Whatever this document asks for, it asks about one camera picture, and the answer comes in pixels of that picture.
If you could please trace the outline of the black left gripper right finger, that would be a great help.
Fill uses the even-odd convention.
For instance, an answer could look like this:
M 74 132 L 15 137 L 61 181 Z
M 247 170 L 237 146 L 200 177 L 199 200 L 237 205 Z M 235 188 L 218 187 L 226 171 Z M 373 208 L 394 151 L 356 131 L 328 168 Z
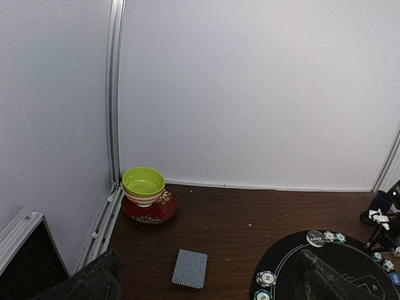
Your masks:
M 378 299 L 345 280 L 309 250 L 300 252 L 294 270 L 299 278 L 294 290 L 296 299 Z

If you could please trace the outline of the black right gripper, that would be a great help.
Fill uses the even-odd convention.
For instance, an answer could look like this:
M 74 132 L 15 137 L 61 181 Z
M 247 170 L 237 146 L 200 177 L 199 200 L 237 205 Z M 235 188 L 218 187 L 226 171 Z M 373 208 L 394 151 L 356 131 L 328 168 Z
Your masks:
M 359 219 L 374 227 L 364 244 L 368 253 L 399 253 L 399 181 L 388 192 L 379 190 Z

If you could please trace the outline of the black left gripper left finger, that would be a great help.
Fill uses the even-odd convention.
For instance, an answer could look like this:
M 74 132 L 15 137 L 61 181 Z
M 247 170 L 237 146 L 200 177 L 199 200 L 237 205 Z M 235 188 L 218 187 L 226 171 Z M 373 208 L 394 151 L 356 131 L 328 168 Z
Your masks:
M 61 284 L 36 296 L 38 300 L 105 300 L 121 297 L 123 264 L 108 250 Z

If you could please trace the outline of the blue white poker chip stack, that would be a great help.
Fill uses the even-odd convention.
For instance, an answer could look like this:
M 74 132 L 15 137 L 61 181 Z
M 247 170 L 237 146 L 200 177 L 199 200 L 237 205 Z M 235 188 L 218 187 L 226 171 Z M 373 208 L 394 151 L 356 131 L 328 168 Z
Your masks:
M 392 250 L 392 253 L 395 257 L 399 258 L 400 257 L 400 247 L 396 247 Z

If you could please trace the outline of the blue round blind button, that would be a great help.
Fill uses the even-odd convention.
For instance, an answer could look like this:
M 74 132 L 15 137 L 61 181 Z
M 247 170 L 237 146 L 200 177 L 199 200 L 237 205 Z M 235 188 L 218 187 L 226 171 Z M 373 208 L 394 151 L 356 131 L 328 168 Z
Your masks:
M 394 286 L 400 286 L 400 275 L 397 272 L 391 272 L 389 277 Z

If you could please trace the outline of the clear round dealer button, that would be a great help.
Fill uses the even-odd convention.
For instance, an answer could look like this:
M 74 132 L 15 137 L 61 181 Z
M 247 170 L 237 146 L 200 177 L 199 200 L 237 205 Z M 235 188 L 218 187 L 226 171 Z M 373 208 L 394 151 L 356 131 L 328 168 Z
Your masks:
M 321 248 L 326 243 L 324 234 L 317 230 L 310 230 L 306 234 L 307 242 L 315 248 Z

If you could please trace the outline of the green poker chip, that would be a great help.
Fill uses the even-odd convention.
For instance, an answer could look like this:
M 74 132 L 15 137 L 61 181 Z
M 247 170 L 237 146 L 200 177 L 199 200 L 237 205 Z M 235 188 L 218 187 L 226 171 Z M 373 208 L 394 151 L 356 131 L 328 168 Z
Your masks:
M 258 289 L 252 296 L 253 300 L 272 300 L 271 293 L 265 289 Z

